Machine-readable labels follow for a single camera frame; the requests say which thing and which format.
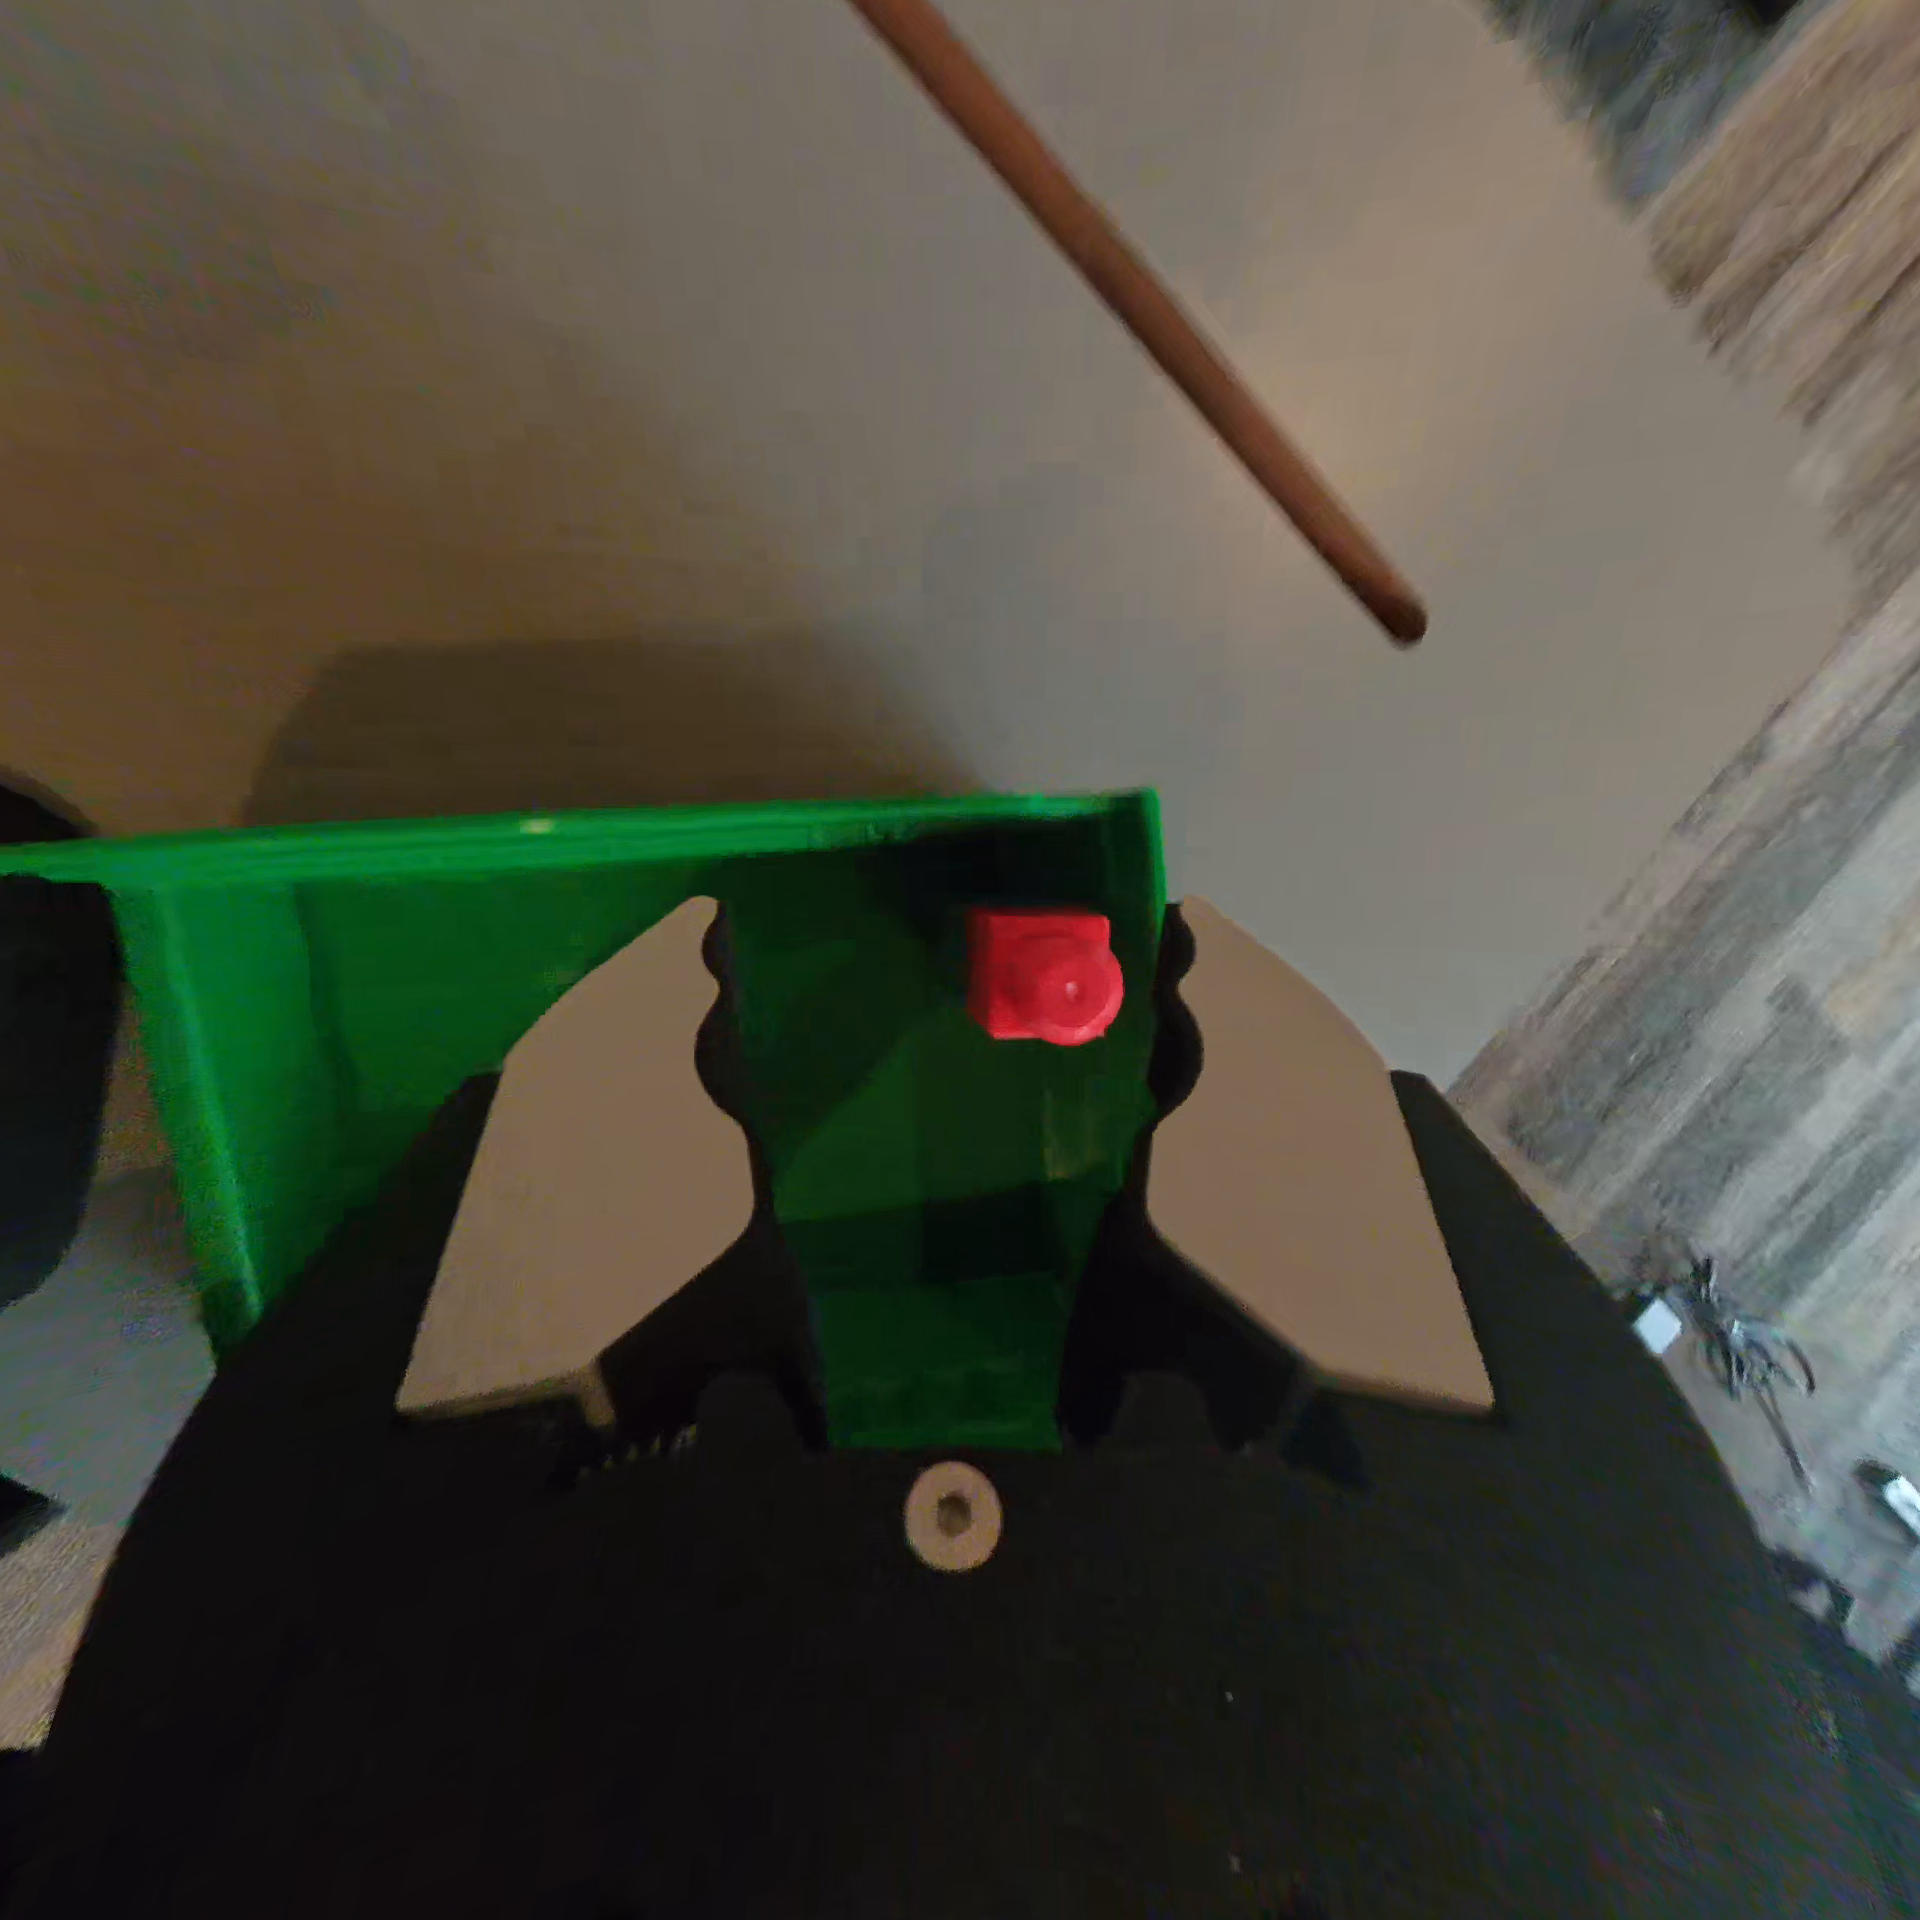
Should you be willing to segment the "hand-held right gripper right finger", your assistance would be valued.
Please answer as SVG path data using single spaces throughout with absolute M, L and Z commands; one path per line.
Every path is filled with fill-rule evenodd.
M 1465 1295 L 1375 1045 L 1200 896 L 1179 904 L 1191 1091 L 1147 1152 L 1144 1213 L 1260 1328 L 1341 1387 L 1495 1409 Z

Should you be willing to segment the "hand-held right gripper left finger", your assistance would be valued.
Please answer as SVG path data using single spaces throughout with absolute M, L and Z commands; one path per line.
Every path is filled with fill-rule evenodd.
M 396 1409 L 617 1409 L 603 1354 L 750 1224 L 743 1127 L 700 1074 L 723 1003 L 720 903 L 693 896 L 569 986 L 509 1048 Z

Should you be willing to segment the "green plastic bin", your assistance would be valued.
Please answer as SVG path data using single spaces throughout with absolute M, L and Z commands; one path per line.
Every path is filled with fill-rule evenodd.
M 4 848 L 96 883 L 230 1353 L 445 1101 L 693 896 L 726 912 L 744 1110 L 839 1448 L 1061 1445 L 1071 1295 L 1147 1114 L 1151 790 L 318 822 Z M 968 1015 L 974 904 L 1111 919 L 1084 1046 Z

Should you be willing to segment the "red mega block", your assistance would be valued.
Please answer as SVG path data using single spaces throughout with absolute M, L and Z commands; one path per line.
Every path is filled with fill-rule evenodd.
M 1119 1016 L 1112 923 L 1087 907 L 974 904 L 966 1009 L 995 1041 L 1084 1046 Z

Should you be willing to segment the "black mesh chair back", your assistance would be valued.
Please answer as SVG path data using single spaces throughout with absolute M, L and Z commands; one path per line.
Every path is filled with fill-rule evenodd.
M 1 1306 L 64 1258 L 87 1209 L 123 1005 L 104 891 L 1 877 Z

